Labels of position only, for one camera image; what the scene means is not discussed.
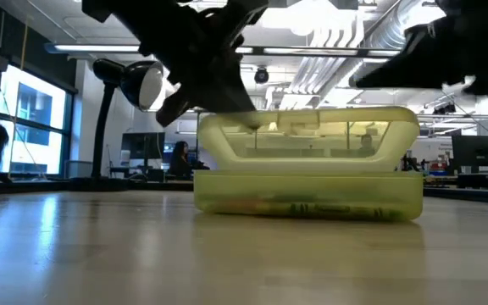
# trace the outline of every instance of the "computer monitor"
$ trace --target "computer monitor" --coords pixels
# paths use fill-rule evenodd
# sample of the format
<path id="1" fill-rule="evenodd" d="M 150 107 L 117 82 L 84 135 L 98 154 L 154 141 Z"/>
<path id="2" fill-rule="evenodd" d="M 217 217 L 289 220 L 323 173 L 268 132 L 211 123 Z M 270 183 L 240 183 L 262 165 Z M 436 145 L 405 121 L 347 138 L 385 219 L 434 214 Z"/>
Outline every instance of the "computer monitor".
<path id="1" fill-rule="evenodd" d="M 488 166 L 488 136 L 452 136 L 456 166 Z"/>
<path id="2" fill-rule="evenodd" d="M 129 151 L 131 159 L 161 159 L 164 143 L 164 132 L 124 133 L 122 135 L 122 150 Z"/>

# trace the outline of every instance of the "ceiling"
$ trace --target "ceiling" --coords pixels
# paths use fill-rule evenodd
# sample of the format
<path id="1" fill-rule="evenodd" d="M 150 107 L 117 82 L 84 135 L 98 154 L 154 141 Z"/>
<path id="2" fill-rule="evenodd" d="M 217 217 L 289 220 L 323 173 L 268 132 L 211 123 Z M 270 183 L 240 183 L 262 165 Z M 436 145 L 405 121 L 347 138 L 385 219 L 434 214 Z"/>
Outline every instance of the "ceiling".
<path id="1" fill-rule="evenodd" d="M 201 0 L 194 5 L 223 5 L 223 0 Z M 366 31 L 396 0 L 377 0 L 375 10 L 363 13 L 364 31 Z M 15 17 L 29 23 L 31 28 L 40 32 L 52 42 L 91 43 L 91 44 L 138 44 L 139 41 L 114 18 L 104 24 L 81 12 L 80 0 L 0 0 L 0 6 Z M 247 45 L 257 46 L 307 46 L 313 35 L 298 36 L 290 29 L 266 28 L 262 25 L 249 26 L 244 31 Z M 113 59 L 130 62 L 140 59 L 138 55 L 111 55 Z M 288 85 L 301 67 L 302 58 L 291 57 L 245 57 L 242 61 L 241 75 L 250 95 L 264 97 L 269 86 Z M 257 85 L 253 79 L 258 66 L 266 66 L 270 77 L 266 85 Z M 424 110 L 426 103 L 432 103 L 443 97 L 438 91 L 363 91 L 356 94 L 351 105 L 396 104 L 409 106 L 417 112 Z M 461 100 L 469 110 L 473 101 Z"/>

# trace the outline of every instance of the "security camera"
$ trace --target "security camera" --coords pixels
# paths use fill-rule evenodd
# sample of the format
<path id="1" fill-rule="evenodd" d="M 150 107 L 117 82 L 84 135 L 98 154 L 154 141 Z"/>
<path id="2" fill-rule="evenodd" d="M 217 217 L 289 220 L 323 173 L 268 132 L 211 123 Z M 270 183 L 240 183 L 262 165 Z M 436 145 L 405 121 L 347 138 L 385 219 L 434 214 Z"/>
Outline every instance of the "security camera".
<path id="1" fill-rule="evenodd" d="M 258 71 L 255 73 L 255 82 L 262 85 L 269 81 L 269 72 L 265 67 L 259 67 Z"/>

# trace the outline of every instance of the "table surface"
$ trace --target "table surface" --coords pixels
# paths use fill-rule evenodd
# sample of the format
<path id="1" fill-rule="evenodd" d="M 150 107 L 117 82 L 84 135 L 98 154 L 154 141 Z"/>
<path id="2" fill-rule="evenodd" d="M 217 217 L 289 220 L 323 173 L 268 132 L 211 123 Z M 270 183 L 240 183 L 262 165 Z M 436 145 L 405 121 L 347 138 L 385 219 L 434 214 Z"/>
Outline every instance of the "table surface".
<path id="1" fill-rule="evenodd" d="M 0 304 L 488 304 L 488 204 L 382 224 L 208 215 L 186 192 L 0 196 Z"/>

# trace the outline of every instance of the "cable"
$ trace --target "cable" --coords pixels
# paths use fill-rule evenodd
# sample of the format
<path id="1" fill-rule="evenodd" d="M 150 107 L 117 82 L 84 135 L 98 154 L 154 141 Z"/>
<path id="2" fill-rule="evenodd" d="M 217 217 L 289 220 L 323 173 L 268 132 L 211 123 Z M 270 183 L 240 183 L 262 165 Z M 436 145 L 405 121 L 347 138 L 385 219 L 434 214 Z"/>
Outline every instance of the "cable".
<path id="1" fill-rule="evenodd" d="M 451 100 L 451 102 L 457 106 L 457 108 L 459 108 L 466 116 L 468 116 L 469 118 L 471 118 L 477 125 L 479 125 L 481 128 L 483 128 L 485 131 L 488 132 L 488 128 L 483 126 L 483 124 L 481 124 L 476 118 L 474 118 L 474 116 L 472 116 L 472 114 L 469 114 L 466 110 L 464 110 L 460 105 L 458 105 L 457 102 L 455 102 L 455 98 L 453 96 L 449 96 L 444 90 L 442 90 L 442 93 L 449 99 Z"/>
<path id="2" fill-rule="evenodd" d="M 23 40 L 23 43 L 22 43 L 22 56 L 21 56 L 21 59 L 20 59 L 20 71 L 22 71 L 22 72 L 24 71 L 25 46 L 26 46 L 26 42 L 27 42 L 28 29 L 29 29 L 29 18 L 27 18 L 26 21 L 25 21 L 24 40 Z M 1 95 L 3 97 L 3 103 L 5 105 L 5 108 L 6 108 L 7 112 L 8 112 L 8 115 L 10 116 L 11 121 L 14 124 L 14 130 L 13 130 L 13 137 L 14 137 L 14 135 L 17 134 L 16 133 L 16 126 L 18 124 L 17 123 L 17 119 L 16 119 L 16 112 L 14 113 L 14 116 L 10 114 L 10 110 L 8 108 L 8 103 L 7 103 L 7 98 L 5 97 L 5 92 L 3 92 L 3 89 L 1 87 L 1 80 L 0 80 L 0 93 L 1 93 Z M 22 135 L 20 133 L 18 133 L 18 137 L 22 141 L 22 143 L 24 144 L 25 150 L 27 151 L 27 153 L 31 157 L 31 160 L 33 161 L 33 164 L 35 165 L 37 171 L 39 172 L 39 175 L 44 180 L 46 180 L 47 177 L 41 171 L 41 169 L 39 168 L 39 165 L 35 162 L 35 159 L 33 158 L 33 155 L 31 154 L 30 149 L 27 147 L 27 145 L 25 145 L 24 138 L 22 137 Z M 10 154 L 11 154 L 11 162 L 12 162 L 12 156 L 13 156 L 13 148 L 14 148 L 14 141 L 11 143 L 11 151 L 10 151 Z M 10 177 L 11 177 L 11 171 L 9 169 L 9 171 L 8 171 L 8 178 L 10 179 Z"/>

